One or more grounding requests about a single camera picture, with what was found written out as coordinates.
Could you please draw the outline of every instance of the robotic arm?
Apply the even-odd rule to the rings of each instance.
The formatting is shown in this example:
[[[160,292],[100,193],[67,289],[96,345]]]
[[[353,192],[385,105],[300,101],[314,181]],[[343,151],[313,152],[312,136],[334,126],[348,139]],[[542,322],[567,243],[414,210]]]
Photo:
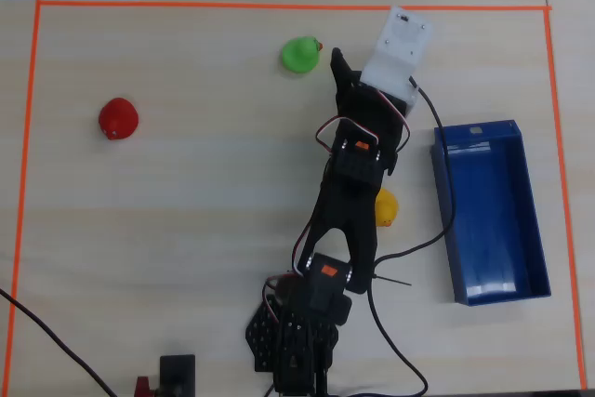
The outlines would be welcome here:
[[[345,290],[370,288],[377,251],[375,202],[385,172],[397,163],[403,117],[415,103],[409,79],[430,37],[430,25],[396,7],[362,72],[353,71],[338,48],[331,70],[340,119],[303,250],[294,272],[280,275],[246,328],[255,371],[272,372],[282,395],[325,397],[326,372],[348,319]],[[315,253],[331,229],[345,234],[350,261]]]

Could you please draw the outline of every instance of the black object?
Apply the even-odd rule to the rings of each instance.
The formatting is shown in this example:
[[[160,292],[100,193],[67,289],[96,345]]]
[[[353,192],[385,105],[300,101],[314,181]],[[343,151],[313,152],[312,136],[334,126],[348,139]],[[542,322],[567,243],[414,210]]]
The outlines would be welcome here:
[[[155,397],[194,397],[194,355],[164,355],[159,358],[159,389]]]
[[[313,323],[280,306],[273,295],[266,298],[280,318],[275,323],[262,303],[250,320],[245,338],[254,354],[254,370],[273,372],[274,388],[283,395],[326,395],[326,370],[333,363],[337,327]]]
[[[377,145],[353,123],[340,122],[298,267],[305,271],[314,247],[329,230],[342,230],[352,267],[346,288],[362,294],[372,279],[377,249],[376,196],[384,171],[388,170],[390,175],[397,163],[395,151],[403,123],[375,89],[359,82],[361,72],[351,70],[338,48],[333,49],[331,69],[337,84],[338,115],[370,129],[378,135],[379,143]],[[401,113],[405,113],[403,101],[388,98]]]
[[[304,278],[297,281],[287,307],[312,321],[343,325],[350,314],[351,299],[343,295],[351,266],[329,256],[315,254]]]

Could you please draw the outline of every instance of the red object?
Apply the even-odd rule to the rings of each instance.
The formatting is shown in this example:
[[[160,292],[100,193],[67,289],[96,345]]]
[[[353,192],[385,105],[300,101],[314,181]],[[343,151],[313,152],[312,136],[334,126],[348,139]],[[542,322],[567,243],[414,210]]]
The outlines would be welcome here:
[[[134,397],[153,397],[155,392],[149,388],[148,377],[137,377],[137,386],[134,389]]]
[[[127,139],[139,125],[139,114],[132,103],[114,98],[99,113],[99,127],[108,139]]]

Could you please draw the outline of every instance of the red wire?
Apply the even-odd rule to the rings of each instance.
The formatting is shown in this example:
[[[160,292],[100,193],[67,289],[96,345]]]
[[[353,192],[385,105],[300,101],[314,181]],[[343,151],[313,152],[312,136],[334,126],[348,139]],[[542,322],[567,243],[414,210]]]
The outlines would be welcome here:
[[[320,126],[318,128],[318,130],[316,131],[316,134],[314,135],[314,137],[316,138],[316,141],[318,142],[318,144],[320,144],[321,146],[323,146],[328,152],[331,152],[331,148],[324,141],[322,141],[321,139],[319,139],[318,136],[326,129],[327,126],[329,126],[331,123],[333,123],[336,120],[348,120],[350,123],[353,123],[354,125],[356,125],[360,130],[362,130],[363,132],[365,132],[369,136],[374,137],[374,139],[376,140],[376,144],[378,144],[379,138],[378,138],[378,135],[376,133],[372,132],[367,127],[364,127],[364,126],[360,125],[356,121],[353,121],[352,119],[348,118],[347,116],[335,115],[331,119],[327,120],[322,126]]]
[[[308,220],[308,223],[306,224],[304,229],[301,231],[301,234],[299,235],[298,239],[296,240],[296,243],[294,244],[294,250],[291,253],[291,267],[292,267],[294,273],[298,274],[299,276],[303,276],[303,274],[301,273],[301,271],[298,270],[298,266],[296,265],[296,254],[298,253],[298,248],[299,248],[299,245],[301,244],[301,240],[304,238],[304,236],[310,229],[310,222],[311,222],[311,220]]]
[[[265,306],[267,306],[267,311],[269,311],[269,315],[271,316],[272,320],[276,324],[279,323],[279,318],[277,318],[277,315],[275,315],[275,312],[272,311],[271,304],[269,304],[269,300],[267,299],[267,287],[270,287],[274,290],[274,287],[271,285],[271,281],[279,280],[282,278],[286,278],[289,276],[295,276],[295,275],[296,274],[293,273],[292,271],[289,273],[274,274],[273,276],[269,276],[266,279],[266,281],[264,282],[264,285],[262,286],[262,302],[264,302]]]

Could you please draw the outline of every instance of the black cable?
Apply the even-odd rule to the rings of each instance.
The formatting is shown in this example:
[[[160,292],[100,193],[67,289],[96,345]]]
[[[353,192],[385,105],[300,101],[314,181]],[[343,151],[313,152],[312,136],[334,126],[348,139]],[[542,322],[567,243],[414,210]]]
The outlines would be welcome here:
[[[271,395],[272,390],[274,390],[274,389],[275,389],[275,384],[271,383],[271,385],[269,386],[267,391],[264,393],[263,397],[269,397]]]
[[[409,129],[407,129],[407,128],[405,128],[405,130],[407,131],[407,138],[405,139],[405,142],[401,145],[401,147],[399,149],[397,149],[397,151],[395,153],[399,153],[400,151],[402,151],[403,148],[409,142],[409,139],[411,138],[411,131]]]
[[[101,377],[98,376],[97,373],[93,369],[91,369],[91,366],[89,366],[78,355],[76,355],[73,351],[71,351],[71,349],[68,346],[66,346],[61,339],[58,338],[58,336],[52,331],[52,329],[47,327],[46,323],[41,321],[32,311],[30,311],[25,306],[20,304],[16,299],[14,299],[12,296],[10,296],[2,288],[0,288],[0,295],[2,295],[2,297],[7,299],[8,301],[10,301],[10,303],[13,306],[15,306],[17,309],[22,311],[29,318],[31,318],[34,323],[39,325],[43,329],[43,331],[46,332],[49,335],[49,337],[54,340],[54,342],[59,346],[60,349],[62,349],[64,352],[66,352],[66,354],[69,357],[71,357],[83,369],[85,369],[85,371],[97,382],[97,384],[101,386],[101,388],[105,391],[106,394],[108,394],[110,397],[117,397],[116,393],[112,391],[112,389],[105,383],[105,381],[103,381],[101,379]]]
[[[384,262],[385,260],[402,258],[403,256],[410,255],[411,253],[415,253],[417,250],[420,250],[422,248],[425,248],[426,246],[434,244],[435,242],[440,240],[444,235],[446,235],[449,232],[449,230],[453,226],[453,222],[455,221],[455,212],[456,212],[455,186],[453,184],[453,172],[452,172],[452,169],[450,166],[450,158],[448,155],[448,145],[446,144],[446,136],[444,135],[443,124],[440,121],[440,117],[438,116],[438,113],[436,112],[434,105],[430,101],[430,98],[428,98],[428,95],[426,95],[426,92],[424,92],[423,89],[419,88],[419,86],[416,83],[416,80],[413,79],[413,77],[409,78],[409,82],[411,83],[411,85],[414,88],[419,90],[419,94],[428,103],[431,113],[432,113],[432,115],[434,115],[434,119],[436,120],[436,124],[438,125],[438,130],[440,132],[440,138],[442,140],[443,151],[444,151],[444,163],[446,164],[446,173],[448,175],[448,186],[450,188],[451,213],[450,213],[450,218],[448,219],[448,222],[444,226],[443,230],[438,233],[438,235],[432,237],[427,242],[424,242],[423,244],[420,244],[420,245],[416,245],[413,248],[409,248],[408,250],[401,251],[399,253],[394,253],[392,255],[381,256],[380,258],[376,259],[376,261],[374,262],[374,271],[376,270],[376,267],[378,266],[378,264],[380,264],[381,262]],[[399,351],[399,349],[395,346],[394,342],[392,342],[392,339],[390,339],[390,336],[387,333],[387,331],[385,330],[384,326],[380,322],[380,319],[378,318],[378,313],[376,310],[376,305],[374,303],[374,298],[372,296],[372,280],[370,280],[370,285],[368,286],[368,303],[370,305],[370,311],[372,312],[372,317],[374,318],[374,322],[376,323],[376,326],[378,327],[380,334],[382,334],[382,337],[387,341],[387,343],[389,343],[390,348],[394,351],[394,353],[397,354],[397,356],[401,359],[401,361],[403,363],[405,363],[407,365],[407,367],[409,367],[409,369],[411,369],[419,377],[419,379],[423,383],[424,387],[421,391],[416,392],[415,394],[408,395],[408,396],[391,396],[391,395],[387,395],[387,394],[378,394],[378,393],[373,393],[373,392],[362,392],[362,393],[358,393],[358,394],[352,394],[349,397],[421,397],[428,390],[428,381],[423,376],[423,374],[421,374],[421,372],[419,372],[419,370],[409,360],[407,360],[407,358],[401,353],[401,351]]]
[[[423,374],[421,374],[421,372],[419,372],[419,370],[417,370],[417,368],[409,360],[407,360],[407,358],[401,353],[401,351],[399,351],[399,348],[397,348],[395,346],[395,344],[392,342],[392,339],[390,339],[389,334],[387,333],[384,326],[380,322],[380,319],[378,318],[378,313],[376,312],[376,305],[374,304],[374,298],[372,297],[372,281],[370,281],[370,285],[368,287],[368,303],[370,304],[370,311],[372,312],[372,318],[374,318],[374,322],[376,323],[378,330],[382,334],[382,337],[384,337],[384,339],[386,339],[387,343],[389,343],[389,346],[392,349],[392,351],[397,354],[397,356],[401,359],[401,361],[403,363],[405,363],[407,365],[407,367],[409,367],[409,369],[411,369],[413,372],[416,373],[416,375],[419,377],[419,379],[424,384],[424,388],[420,392],[416,392],[415,394],[411,394],[411,395],[404,396],[404,397],[421,397],[428,390],[428,381],[423,376]],[[377,393],[373,393],[373,392],[361,392],[358,394],[352,394],[349,397],[397,397],[397,396],[391,396],[391,395],[387,395],[387,394],[377,394]]]
[[[436,120],[436,124],[438,125],[438,130],[440,132],[440,138],[442,140],[443,151],[444,151],[444,164],[446,165],[446,174],[448,175],[448,187],[450,189],[450,203],[451,203],[450,218],[449,218],[448,222],[446,223],[446,225],[444,225],[443,230],[441,232],[439,232],[436,236],[432,237],[427,242],[424,242],[423,244],[416,245],[413,248],[409,248],[408,250],[400,251],[399,253],[393,253],[391,255],[381,256],[380,258],[376,259],[374,261],[374,269],[376,269],[376,267],[378,266],[378,264],[380,262],[384,262],[385,260],[389,260],[389,259],[402,258],[403,256],[410,255],[411,253],[415,253],[417,250],[421,250],[422,248],[425,248],[429,245],[432,245],[432,244],[438,242],[445,234],[447,234],[449,232],[449,230],[453,226],[453,222],[455,221],[455,212],[456,212],[455,185],[453,184],[453,172],[452,172],[451,166],[450,166],[450,157],[448,156],[448,145],[446,144],[446,136],[444,135],[443,123],[442,123],[442,121],[440,121],[440,117],[438,116],[438,113],[436,112],[434,105],[430,101],[430,98],[428,98],[428,95],[426,95],[426,92],[424,92],[424,90],[422,88],[419,88],[419,86],[416,83],[416,80],[413,79],[413,77],[409,78],[409,82],[412,84],[412,86],[414,88],[417,88],[419,90],[419,95],[421,95],[422,98],[428,103],[431,113],[432,113],[432,115],[434,115],[434,119]]]

